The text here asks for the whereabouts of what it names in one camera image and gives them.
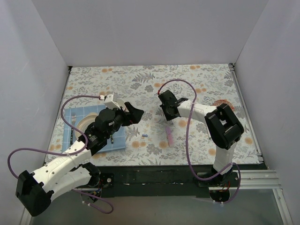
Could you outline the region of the pink highlighter pen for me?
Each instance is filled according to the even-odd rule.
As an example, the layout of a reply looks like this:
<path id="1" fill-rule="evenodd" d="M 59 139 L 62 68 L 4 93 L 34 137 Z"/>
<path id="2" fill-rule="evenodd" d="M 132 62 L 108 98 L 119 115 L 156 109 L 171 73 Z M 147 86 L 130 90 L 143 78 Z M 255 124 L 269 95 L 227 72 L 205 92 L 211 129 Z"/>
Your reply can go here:
<path id="1" fill-rule="evenodd" d="M 173 135 L 172 135 L 172 131 L 169 127 L 165 128 L 166 131 L 166 136 L 167 136 L 167 140 L 168 140 L 168 144 L 170 147 L 174 146 L 174 141 L 173 141 Z"/>

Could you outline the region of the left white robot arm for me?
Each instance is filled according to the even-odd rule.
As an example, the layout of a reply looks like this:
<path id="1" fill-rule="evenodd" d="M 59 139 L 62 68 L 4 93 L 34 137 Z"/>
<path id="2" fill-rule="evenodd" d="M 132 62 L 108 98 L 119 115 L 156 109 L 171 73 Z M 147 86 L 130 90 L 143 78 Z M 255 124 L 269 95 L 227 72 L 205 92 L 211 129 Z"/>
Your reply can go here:
<path id="1" fill-rule="evenodd" d="M 16 197 L 31 216 L 43 213 L 51 202 L 78 186 L 96 187 L 100 171 L 92 163 L 83 163 L 107 145 L 108 139 L 120 127 L 137 124 L 144 114 L 129 102 L 122 108 L 101 110 L 94 122 L 65 152 L 33 172 L 18 176 Z"/>

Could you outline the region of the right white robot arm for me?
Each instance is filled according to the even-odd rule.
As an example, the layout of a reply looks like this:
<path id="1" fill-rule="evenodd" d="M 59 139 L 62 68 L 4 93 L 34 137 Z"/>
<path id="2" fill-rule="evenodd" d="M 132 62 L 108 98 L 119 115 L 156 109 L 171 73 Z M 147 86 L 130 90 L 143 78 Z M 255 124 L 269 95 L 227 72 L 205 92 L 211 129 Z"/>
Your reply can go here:
<path id="1" fill-rule="evenodd" d="M 202 177 L 196 174 L 187 156 L 189 167 L 195 178 L 201 182 L 223 186 L 229 181 L 233 167 L 233 155 L 237 142 L 244 133 L 244 128 L 231 107 L 225 103 L 208 106 L 193 103 L 187 98 L 177 99 L 166 90 L 158 95 L 167 121 L 178 117 L 196 120 L 205 124 L 208 136 L 216 145 L 215 161 L 211 172 Z"/>

